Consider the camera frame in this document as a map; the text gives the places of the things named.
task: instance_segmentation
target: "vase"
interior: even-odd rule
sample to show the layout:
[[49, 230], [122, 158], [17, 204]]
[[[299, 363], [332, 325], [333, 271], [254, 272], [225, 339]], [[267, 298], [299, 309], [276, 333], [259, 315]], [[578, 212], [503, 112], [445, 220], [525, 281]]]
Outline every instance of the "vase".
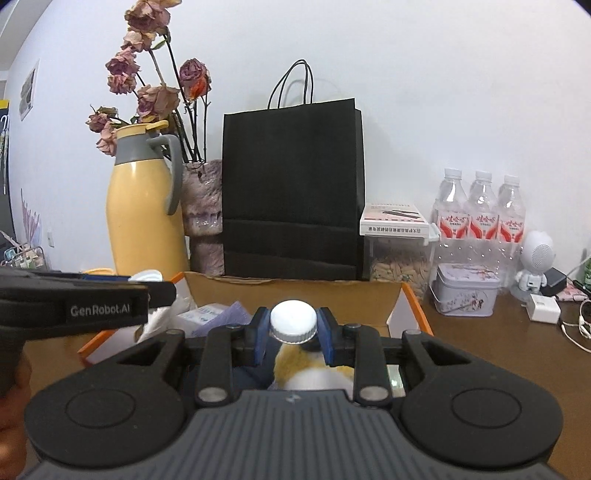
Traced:
[[181, 206], [191, 270], [223, 275], [222, 160], [185, 164]]

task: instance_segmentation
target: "finger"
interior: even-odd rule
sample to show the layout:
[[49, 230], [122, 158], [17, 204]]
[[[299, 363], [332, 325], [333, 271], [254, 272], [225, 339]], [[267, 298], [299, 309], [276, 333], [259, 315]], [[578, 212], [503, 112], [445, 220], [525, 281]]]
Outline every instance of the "finger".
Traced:
[[22, 424], [30, 399], [30, 387], [12, 387], [6, 397], [0, 399], [0, 430]]
[[25, 468], [27, 436], [24, 427], [0, 432], [0, 478], [12, 480]]
[[32, 372], [33, 369], [31, 368], [29, 357], [26, 356], [26, 354], [22, 354], [21, 360], [19, 361], [17, 370], [14, 374], [14, 381], [17, 384], [17, 387], [27, 387], [31, 381]]

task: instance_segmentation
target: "plastic bottle cap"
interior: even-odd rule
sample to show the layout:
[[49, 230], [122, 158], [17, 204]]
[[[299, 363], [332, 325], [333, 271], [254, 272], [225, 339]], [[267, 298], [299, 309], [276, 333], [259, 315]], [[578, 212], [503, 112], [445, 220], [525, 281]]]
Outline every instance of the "plastic bottle cap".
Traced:
[[453, 180], [461, 180], [462, 179], [462, 171], [458, 170], [457, 168], [446, 168], [445, 169], [445, 178], [453, 179]]
[[483, 181], [492, 181], [492, 173], [489, 171], [477, 170], [476, 179]]
[[316, 311], [304, 301], [282, 301], [271, 310], [271, 334], [280, 342], [305, 343], [316, 329]]
[[518, 187], [519, 186], [519, 177], [516, 177], [515, 175], [505, 175], [505, 183], [507, 185], [512, 185], [514, 187]]

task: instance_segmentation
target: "water bottle label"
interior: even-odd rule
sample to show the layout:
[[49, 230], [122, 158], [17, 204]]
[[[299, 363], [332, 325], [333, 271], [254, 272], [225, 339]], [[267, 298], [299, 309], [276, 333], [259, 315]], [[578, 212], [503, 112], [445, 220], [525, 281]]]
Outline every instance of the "water bottle label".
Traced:
[[501, 216], [497, 238], [502, 242], [518, 244], [523, 238], [524, 221]]
[[463, 212], [440, 211], [437, 225], [443, 238], [466, 238], [470, 226], [470, 215]]
[[469, 237], [494, 240], [499, 228], [499, 216], [491, 213], [479, 213], [470, 218]]

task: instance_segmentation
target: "gray thermos handle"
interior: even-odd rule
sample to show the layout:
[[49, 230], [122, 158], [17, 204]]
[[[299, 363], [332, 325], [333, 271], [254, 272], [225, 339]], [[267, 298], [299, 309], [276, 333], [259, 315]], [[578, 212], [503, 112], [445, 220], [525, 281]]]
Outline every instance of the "gray thermos handle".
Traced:
[[170, 161], [173, 164], [173, 181], [170, 186], [170, 193], [166, 198], [164, 208], [167, 215], [173, 215], [177, 211], [181, 199], [181, 187], [183, 186], [183, 158], [181, 156], [181, 143], [175, 135], [159, 135], [158, 137], [146, 140], [150, 147], [166, 145], [170, 152]]

